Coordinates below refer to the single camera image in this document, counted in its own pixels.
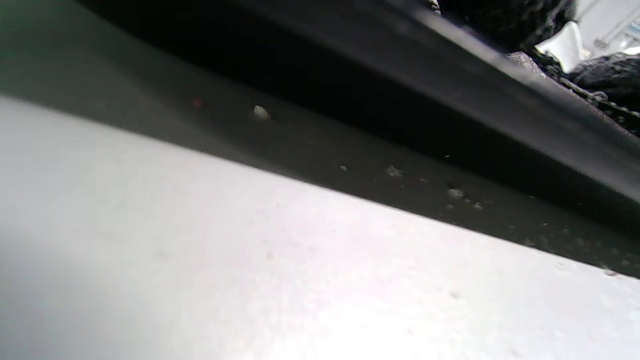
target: dark fabric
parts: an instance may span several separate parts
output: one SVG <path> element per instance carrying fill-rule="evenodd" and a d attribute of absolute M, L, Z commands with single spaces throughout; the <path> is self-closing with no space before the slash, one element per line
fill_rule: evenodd
<path fill-rule="evenodd" d="M 568 78 L 589 91 L 601 91 L 609 100 L 640 111 L 640 56 L 615 53 L 585 61 Z"/>
<path fill-rule="evenodd" d="M 463 22 L 505 53 L 536 45 L 573 20 L 575 0 L 438 0 L 442 16 Z"/>

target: dust particle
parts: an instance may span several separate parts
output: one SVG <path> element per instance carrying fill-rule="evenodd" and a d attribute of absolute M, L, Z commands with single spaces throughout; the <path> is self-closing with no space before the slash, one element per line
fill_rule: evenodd
<path fill-rule="evenodd" d="M 613 271 L 613 270 L 611 270 L 610 268 L 607 268 L 607 267 L 604 268 L 604 274 L 606 276 L 618 276 L 617 272 L 615 272 L 615 271 Z"/>
<path fill-rule="evenodd" d="M 452 197 L 454 197 L 456 199 L 460 199 L 463 196 L 465 196 L 465 193 L 462 190 L 456 189 L 456 188 L 450 188 L 448 193 L 449 193 L 449 195 L 451 195 Z"/>
<path fill-rule="evenodd" d="M 390 177 L 401 177 L 403 175 L 403 171 L 393 165 L 389 165 L 387 167 L 387 174 L 389 174 Z"/>
<path fill-rule="evenodd" d="M 267 111 L 267 109 L 263 108 L 260 105 L 256 105 L 253 107 L 253 114 L 262 120 L 269 120 L 271 119 L 271 115 L 269 114 L 269 112 Z"/>

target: gray surface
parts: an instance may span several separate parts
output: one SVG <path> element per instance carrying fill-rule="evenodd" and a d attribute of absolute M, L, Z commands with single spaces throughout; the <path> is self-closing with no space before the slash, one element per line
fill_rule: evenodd
<path fill-rule="evenodd" d="M 0 47 L 0 94 L 640 275 L 636 242 L 196 69 L 71 0 L 0 2 Z M 255 117 L 256 104 L 272 119 Z M 464 196 L 451 197 L 449 183 Z"/>
<path fill-rule="evenodd" d="M 640 282 L 0 101 L 0 358 L 633 359 Z"/>

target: white surface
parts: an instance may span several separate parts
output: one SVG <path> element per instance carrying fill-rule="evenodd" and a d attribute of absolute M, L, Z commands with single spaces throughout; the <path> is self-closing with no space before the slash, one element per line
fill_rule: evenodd
<path fill-rule="evenodd" d="M 632 359 L 640 282 L 0 101 L 0 358 Z"/>
<path fill-rule="evenodd" d="M 640 46 L 638 47 L 630 47 L 626 50 L 624 50 L 624 53 L 627 55 L 638 55 L 640 54 Z"/>
<path fill-rule="evenodd" d="M 552 53 L 560 61 L 565 72 L 571 71 L 583 61 L 582 54 L 585 52 L 578 24 L 567 23 L 562 31 L 538 45 L 538 49 L 543 53 Z"/>

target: chain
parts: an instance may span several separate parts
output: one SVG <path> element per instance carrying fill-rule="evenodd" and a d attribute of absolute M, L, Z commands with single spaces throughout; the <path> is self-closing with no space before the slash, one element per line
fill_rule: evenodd
<path fill-rule="evenodd" d="M 596 109 L 605 113 L 613 121 L 618 123 L 625 129 L 629 129 L 634 135 L 637 133 L 637 128 L 640 126 L 640 113 L 638 111 L 630 110 L 624 106 L 620 106 L 615 102 L 608 99 L 607 94 L 601 91 L 589 92 L 575 83 L 571 82 L 567 77 L 567 74 L 562 69 L 560 61 L 550 53 L 543 54 L 539 51 L 531 42 L 533 39 L 538 38 L 544 32 L 544 26 L 554 26 L 554 19 L 556 15 L 566 6 L 567 1 L 561 1 L 558 6 L 547 14 L 542 26 L 540 26 L 534 33 L 532 33 L 522 46 L 522 51 L 529 55 L 536 65 L 550 78 L 552 78 L 558 84 L 564 86 L 572 93 L 578 95 L 580 98 L 590 103 Z M 436 13 L 440 13 L 440 7 L 434 0 L 427 0 L 427 3 L 431 10 Z"/>
<path fill-rule="evenodd" d="M 527 51 L 527 54 L 533 59 L 533 61 L 536 62 L 538 67 L 548 77 L 552 78 L 560 85 L 563 85 L 565 88 L 569 89 L 569 91 L 578 95 L 579 97 L 593 105 L 595 108 L 605 113 L 620 126 L 626 128 L 626 125 L 629 123 L 640 124 L 640 113 L 638 111 L 630 110 L 624 106 L 620 106 L 615 102 L 610 101 L 607 97 L 607 94 L 603 92 L 589 92 L 567 79 L 566 73 L 562 70 L 562 66 L 560 66 L 560 62 L 556 59 L 555 56 L 549 53 L 543 54 L 535 47 L 533 48 L 533 50 Z M 636 134 L 637 131 L 636 129 L 633 129 L 633 127 L 631 129 L 631 132 Z"/>

